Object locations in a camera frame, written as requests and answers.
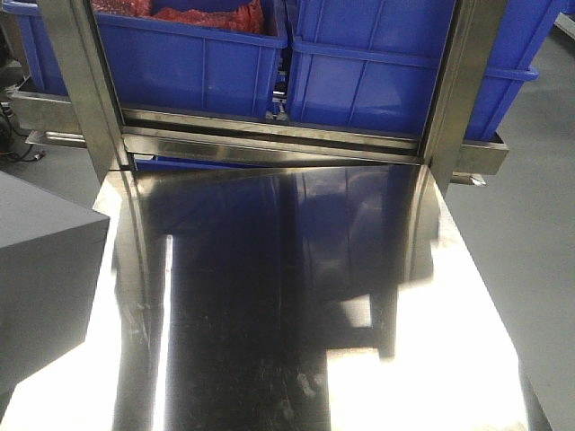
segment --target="shiny metal surface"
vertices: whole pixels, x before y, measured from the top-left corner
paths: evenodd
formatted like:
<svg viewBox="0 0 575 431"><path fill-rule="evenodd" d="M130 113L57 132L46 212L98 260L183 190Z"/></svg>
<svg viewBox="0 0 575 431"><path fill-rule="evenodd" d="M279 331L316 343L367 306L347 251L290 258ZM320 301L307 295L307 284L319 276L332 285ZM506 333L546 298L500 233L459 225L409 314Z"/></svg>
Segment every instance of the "shiny metal surface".
<svg viewBox="0 0 575 431"><path fill-rule="evenodd" d="M506 6L507 0L456 2L420 149L444 194Z"/></svg>
<svg viewBox="0 0 575 431"><path fill-rule="evenodd" d="M38 0L96 175L128 165L123 120L89 0Z"/></svg>
<svg viewBox="0 0 575 431"><path fill-rule="evenodd" d="M20 91L10 94L12 108L18 113L19 124L22 128L41 132L82 134L69 98L22 90L29 85L30 80L20 87Z"/></svg>
<svg viewBox="0 0 575 431"><path fill-rule="evenodd" d="M341 146L338 143L307 143L261 141L248 137L212 136L151 128L124 128L124 142L130 153L198 157L213 154L213 159L239 163L295 166L298 164L329 164L389 162L418 164L413 155L390 154L378 148Z"/></svg>
<svg viewBox="0 0 575 431"><path fill-rule="evenodd" d="M419 143L416 136L386 136L374 130L354 130L285 121L258 121L224 115L209 117L206 113L192 115L177 111L161 112L126 108L124 115L128 121L145 121L150 125L164 125L164 128L166 125L172 125L214 128L220 131L233 130L242 134L250 134L250 136L268 136L269 140L274 140L273 136L290 136L331 143L340 142L348 145L368 145L388 148L389 150L416 150Z"/></svg>
<svg viewBox="0 0 575 431"><path fill-rule="evenodd" d="M71 148L86 148L83 135L69 133L39 132L32 130L26 138L26 144L67 146Z"/></svg>
<svg viewBox="0 0 575 431"><path fill-rule="evenodd" d="M111 172L96 207L87 340L0 430L535 431L426 168Z"/></svg>
<svg viewBox="0 0 575 431"><path fill-rule="evenodd" d="M455 172L476 172L483 175L495 175L508 153L509 147L502 141L464 141L459 148L459 156L453 170Z"/></svg>

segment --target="gray floor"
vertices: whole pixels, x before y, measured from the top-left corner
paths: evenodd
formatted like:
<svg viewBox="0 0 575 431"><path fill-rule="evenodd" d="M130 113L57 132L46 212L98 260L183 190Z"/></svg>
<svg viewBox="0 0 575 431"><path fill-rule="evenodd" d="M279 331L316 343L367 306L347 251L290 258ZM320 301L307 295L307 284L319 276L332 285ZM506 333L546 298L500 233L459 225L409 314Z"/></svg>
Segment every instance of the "gray floor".
<svg viewBox="0 0 575 431"><path fill-rule="evenodd" d="M452 186L447 203L555 431L575 424L575 41L552 34L500 127L511 154L486 189ZM84 150L50 148L5 170L90 206Z"/></svg>

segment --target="stainless steel frame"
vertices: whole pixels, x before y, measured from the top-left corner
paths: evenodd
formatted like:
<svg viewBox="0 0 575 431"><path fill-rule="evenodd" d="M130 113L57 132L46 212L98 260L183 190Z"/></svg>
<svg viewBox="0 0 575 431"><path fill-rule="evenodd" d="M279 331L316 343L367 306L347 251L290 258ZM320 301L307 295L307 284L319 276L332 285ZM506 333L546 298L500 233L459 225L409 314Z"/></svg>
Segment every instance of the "stainless steel frame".
<svg viewBox="0 0 575 431"><path fill-rule="evenodd" d="M273 166L409 163L427 164L445 193L453 172L494 174L507 154L504 144L464 143L506 0L457 0L423 137L194 112L122 109L89 3L39 0L71 102L26 92L24 85L14 94L13 106L25 128L84 135L100 178L113 156L117 167L128 166L133 153ZM42 139L66 143L65 139ZM79 145L77 139L70 142Z"/></svg>
<svg viewBox="0 0 575 431"><path fill-rule="evenodd" d="M128 165L118 99L89 0L38 0L100 181Z"/></svg>
<svg viewBox="0 0 575 431"><path fill-rule="evenodd" d="M445 194L507 0L456 3L420 154Z"/></svg>

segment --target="black cable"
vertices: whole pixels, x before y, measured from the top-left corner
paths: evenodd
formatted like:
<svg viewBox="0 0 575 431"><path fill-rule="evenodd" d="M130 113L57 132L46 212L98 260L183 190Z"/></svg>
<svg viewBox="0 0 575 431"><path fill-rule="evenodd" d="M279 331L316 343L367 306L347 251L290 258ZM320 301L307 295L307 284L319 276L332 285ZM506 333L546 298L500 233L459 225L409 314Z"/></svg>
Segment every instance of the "black cable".
<svg viewBox="0 0 575 431"><path fill-rule="evenodd" d="M17 136L20 137L28 137L28 135L23 135L22 133L19 133L18 130L16 130L13 125L12 125L12 121L10 121L10 117L8 117L8 114L6 112L10 112L10 108L6 108L6 107L2 107L2 109L0 110L0 116L2 116L4 118L4 120L6 121L6 123L8 123L8 127L10 128L10 134L15 134Z"/></svg>
<svg viewBox="0 0 575 431"><path fill-rule="evenodd" d="M28 157L28 154L30 154L32 152L32 149L34 148L34 145L30 145L28 147L28 150L26 150L26 152L22 155L17 154L17 153L9 153L6 158L8 159L9 162L12 163L18 163L18 162L35 162L36 159L29 159L29 160L25 160L26 157Z"/></svg>
<svg viewBox="0 0 575 431"><path fill-rule="evenodd" d="M5 153L1 153L0 157L4 158L10 163L19 163L19 162L33 163L42 159L46 155L46 153L44 153L43 151L37 152L31 159L26 159L26 157L28 157L28 155L30 155L30 153L32 152L34 145L30 145L24 154L18 154L15 151L10 151L10 147L14 143L13 135L21 137L26 137L26 135L22 135L14 129L7 112L11 112L10 108L5 108L4 106L2 106L2 109L0 109L0 119L2 119L6 123L7 130L5 128L0 128L0 138L2 138L5 141L5 146L7 147L8 151Z"/></svg>

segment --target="blue plastic crate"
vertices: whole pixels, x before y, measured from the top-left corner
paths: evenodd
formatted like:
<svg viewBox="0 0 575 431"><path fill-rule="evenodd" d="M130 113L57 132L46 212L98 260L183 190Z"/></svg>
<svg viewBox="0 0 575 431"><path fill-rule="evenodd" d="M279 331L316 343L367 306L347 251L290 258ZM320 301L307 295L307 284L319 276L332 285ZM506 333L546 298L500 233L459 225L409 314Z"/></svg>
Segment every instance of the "blue plastic crate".
<svg viewBox="0 0 575 431"><path fill-rule="evenodd" d="M287 112L294 121L419 135L438 60L303 42L294 37ZM467 129L489 140L525 81L538 73L490 67Z"/></svg>
<svg viewBox="0 0 575 431"><path fill-rule="evenodd" d="M155 11L234 10L248 0L156 0ZM102 43L121 102L265 117L287 45L281 0L261 0L271 36L107 13L97 16ZM26 57L40 92L66 87L38 6L4 0L18 15Z"/></svg>
<svg viewBox="0 0 575 431"><path fill-rule="evenodd" d="M296 34L307 42L436 58L445 45L454 3L299 0ZM527 69L564 4L509 0L490 66Z"/></svg>
<svg viewBox="0 0 575 431"><path fill-rule="evenodd" d="M565 7L563 7L562 12L568 15L575 14L575 0L569 0Z"/></svg>
<svg viewBox="0 0 575 431"><path fill-rule="evenodd" d="M296 34L313 43L440 57L455 0L299 0Z"/></svg>

